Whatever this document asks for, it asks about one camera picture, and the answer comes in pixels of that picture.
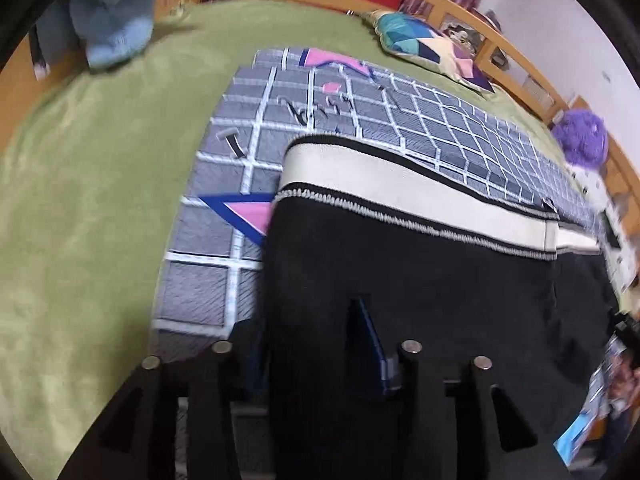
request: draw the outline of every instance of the purple fuzzy ball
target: purple fuzzy ball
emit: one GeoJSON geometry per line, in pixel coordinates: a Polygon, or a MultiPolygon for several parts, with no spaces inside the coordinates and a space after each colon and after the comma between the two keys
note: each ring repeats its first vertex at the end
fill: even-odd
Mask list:
{"type": "Polygon", "coordinates": [[[602,119],[589,110],[565,112],[551,133],[571,164],[596,170],[607,159],[607,130],[602,119]]]}

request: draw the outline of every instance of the green bedsheet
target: green bedsheet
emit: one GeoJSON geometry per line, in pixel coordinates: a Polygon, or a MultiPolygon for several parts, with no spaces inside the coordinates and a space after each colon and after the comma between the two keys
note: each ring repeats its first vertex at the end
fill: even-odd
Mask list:
{"type": "Polygon", "coordinates": [[[82,73],[21,126],[0,166],[0,430],[35,480],[55,478],[145,355],[165,243],[207,119],[240,64],[270,46],[317,46],[382,64],[524,127],[490,100],[384,54],[355,16],[234,0],[158,25],[146,52],[82,73]]]}

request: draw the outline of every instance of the metal bolt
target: metal bolt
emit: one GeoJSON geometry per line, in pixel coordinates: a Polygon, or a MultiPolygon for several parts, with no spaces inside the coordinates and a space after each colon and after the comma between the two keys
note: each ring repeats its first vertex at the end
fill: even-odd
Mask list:
{"type": "Polygon", "coordinates": [[[213,343],[213,346],[211,347],[211,349],[216,354],[228,354],[229,352],[231,352],[231,349],[233,347],[234,345],[231,341],[222,340],[222,341],[216,341],[215,343],[213,343]]]}
{"type": "Polygon", "coordinates": [[[478,357],[476,357],[474,359],[474,364],[476,365],[476,367],[480,368],[481,370],[488,370],[494,365],[491,362],[491,359],[483,355],[479,355],[478,357]]]}
{"type": "Polygon", "coordinates": [[[142,367],[145,370],[154,370],[160,366],[160,358],[155,355],[148,355],[142,359],[142,367]]]}
{"type": "Polygon", "coordinates": [[[422,350],[422,345],[413,339],[407,339],[402,341],[402,350],[409,352],[409,354],[417,354],[422,350]]]}

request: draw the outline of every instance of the checkered fabric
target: checkered fabric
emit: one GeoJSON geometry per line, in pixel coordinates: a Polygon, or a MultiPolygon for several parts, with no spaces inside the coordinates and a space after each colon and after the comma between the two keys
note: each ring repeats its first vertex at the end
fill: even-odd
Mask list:
{"type": "MultiPolygon", "coordinates": [[[[513,124],[379,66],[370,65],[372,76],[345,65],[310,68],[299,65],[302,54],[300,48],[259,51],[252,67],[238,69],[210,118],[156,295],[150,350],[163,360],[193,356],[227,337],[234,323],[254,310],[260,249],[200,197],[275,192],[286,147],[302,134],[357,137],[511,203],[540,205],[542,197],[549,198],[563,216],[599,232],[593,212],[565,174],[513,124]],[[239,158],[219,135],[230,127],[238,130],[237,147],[246,156],[239,158]]],[[[180,429],[186,409],[182,402],[178,478],[186,474],[180,429]]],[[[258,462],[251,458],[264,454],[264,416],[251,412],[236,418],[237,431],[244,425],[246,441],[260,434],[262,444],[246,452],[239,444],[241,468],[271,472],[268,453],[258,462]]]]}

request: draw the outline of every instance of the colorful geometric pillow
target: colorful geometric pillow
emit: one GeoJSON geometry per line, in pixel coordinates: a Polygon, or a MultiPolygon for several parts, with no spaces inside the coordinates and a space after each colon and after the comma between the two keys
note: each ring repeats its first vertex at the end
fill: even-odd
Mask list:
{"type": "Polygon", "coordinates": [[[390,10],[365,12],[388,53],[445,75],[479,92],[494,92],[489,80],[474,63],[471,54],[425,22],[390,10]]]}

